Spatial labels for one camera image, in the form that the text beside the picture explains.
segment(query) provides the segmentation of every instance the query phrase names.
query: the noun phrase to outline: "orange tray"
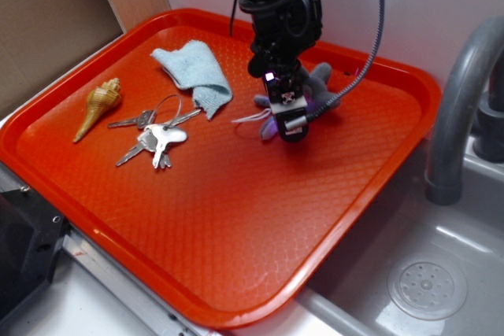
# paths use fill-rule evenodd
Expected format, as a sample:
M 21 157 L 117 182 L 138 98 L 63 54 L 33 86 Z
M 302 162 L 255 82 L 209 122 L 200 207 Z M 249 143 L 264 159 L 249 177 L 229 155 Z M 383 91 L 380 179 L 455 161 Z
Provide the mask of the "orange tray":
M 377 59 L 342 105 L 310 125 L 299 143 L 262 142 L 259 79 L 247 74 L 254 34 L 236 21 L 193 9 L 141 24 L 55 83 L 0 130 L 0 160 L 188 319 L 225 329 L 262 319 L 302 288 L 435 119 L 440 91 L 430 76 Z M 150 56 L 197 39 L 220 62 L 234 98 L 209 122 L 180 125 L 188 140 L 170 150 L 172 168 L 154 170 L 142 152 L 116 168 L 136 127 L 107 124 L 183 96 Z M 319 42 L 305 52 L 311 69 L 334 68 L 329 88 L 354 79 L 366 54 Z M 118 77 L 123 101 L 77 144 L 87 94 Z M 167 101 L 157 121 L 168 120 Z

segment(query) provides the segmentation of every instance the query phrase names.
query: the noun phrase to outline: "gray plush toy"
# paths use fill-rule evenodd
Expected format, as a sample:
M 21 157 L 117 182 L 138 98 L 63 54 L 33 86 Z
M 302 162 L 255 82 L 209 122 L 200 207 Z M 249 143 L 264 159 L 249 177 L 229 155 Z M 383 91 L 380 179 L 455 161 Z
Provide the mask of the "gray plush toy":
M 308 101 L 306 111 L 308 113 L 315 110 L 318 106 L 324 104 L 329 98 L 335 96 L 327 88 L 329 78 L 331 77 L 332 67 L 328 63 L 320 63 L 313 71 L 308 71 L 301 67 L 299 76 L 302 80 L 302 88 Z M 254 98 L 254 102 L 262 108 L 269 108 L 269 99 L 266 95 L 258 94 Z M 340 101 L 335 102 L 331 109 L 336 108 Z M 259 135 L 263 141 L 270 140 L 278 133 L 276 122 L 273 116 L 270 116 L 261 126 Z

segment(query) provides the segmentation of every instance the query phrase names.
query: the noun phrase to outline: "conch shell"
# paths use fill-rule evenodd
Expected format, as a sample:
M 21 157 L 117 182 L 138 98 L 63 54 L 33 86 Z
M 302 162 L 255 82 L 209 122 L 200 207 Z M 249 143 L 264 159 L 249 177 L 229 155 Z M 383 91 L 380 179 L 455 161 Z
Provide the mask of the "conch shell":
M 119 91 L 119 79 L 114 78 L 89 93 L 86 99 L 86 118 L 73 139 L 74 142 L 81 140 L 103 113 L 119 105 L 122 100 Z

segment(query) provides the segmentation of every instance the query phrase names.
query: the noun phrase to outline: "gray sink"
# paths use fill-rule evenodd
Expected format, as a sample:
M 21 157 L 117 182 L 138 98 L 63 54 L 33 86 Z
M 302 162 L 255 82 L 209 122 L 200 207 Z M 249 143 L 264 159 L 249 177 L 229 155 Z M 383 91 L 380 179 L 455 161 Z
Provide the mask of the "gray sink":
M 504 334 L 504 168 L 466 155 L 461 200 L 439 206 L 426 156 L 424 143 L 308 283 L 342 334 Z

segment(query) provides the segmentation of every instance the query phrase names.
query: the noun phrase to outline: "light blue cloth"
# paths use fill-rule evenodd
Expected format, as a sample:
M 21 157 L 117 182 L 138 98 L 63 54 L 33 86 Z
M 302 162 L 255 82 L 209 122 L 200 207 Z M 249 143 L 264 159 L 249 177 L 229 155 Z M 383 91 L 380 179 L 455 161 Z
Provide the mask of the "light blue cloth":
M 156 49 L 152 57 L 163 66 L 179 89 L 193 90 L 195 107 L 203 108 L 208 120 L 222 105 L 231 101 L 228 81 L 212 50 L 204 42 L 192 40 L 174 51 Z

